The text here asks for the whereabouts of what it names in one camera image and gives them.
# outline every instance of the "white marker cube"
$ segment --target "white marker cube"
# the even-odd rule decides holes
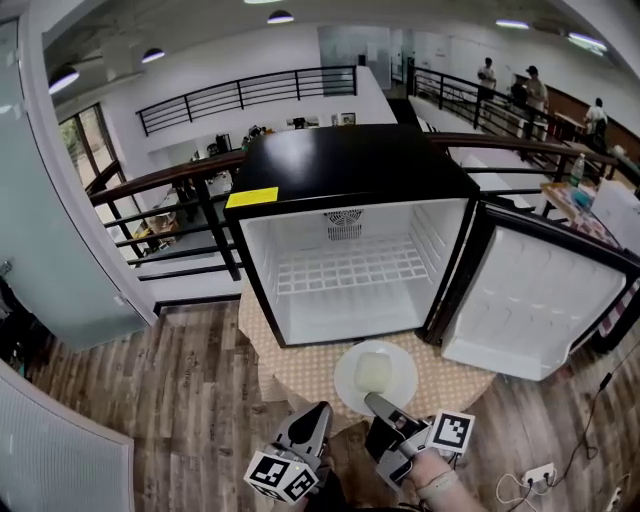
[[[318,477],[304,462],[256,452],[244,481],[268,498],[293,505],[318,483]]]
[[[470,414],[439,411],[429,432],[427,446],[463,454],[467,451],[475,419]]]

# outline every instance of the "human hand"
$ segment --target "human hand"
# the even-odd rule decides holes
[[[449,464],[433,448],[421,451],[411,462],[413,468],[409,473],[409,478],[416,489],[426,487],[440,475],[451,471]]]

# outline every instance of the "white wire shelf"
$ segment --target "white wire shelf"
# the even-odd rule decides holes
[[[429,278],[408,235],[331,242],[278,258],[278,295]]]

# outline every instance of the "yellow label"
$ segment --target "yellow label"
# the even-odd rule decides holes
[[[229,196],[226,208],[249,206],[250,204],[273,203],[278,200],[278,187],[260,188],[247,192],[236,192]]]

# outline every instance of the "open refrigerator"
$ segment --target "open refrigerator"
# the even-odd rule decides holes
[[[281,347],[416,330],[445,358],[540,380],[640,273],[621,251],[483,200],[402,125],[259,139],[225,215]]]

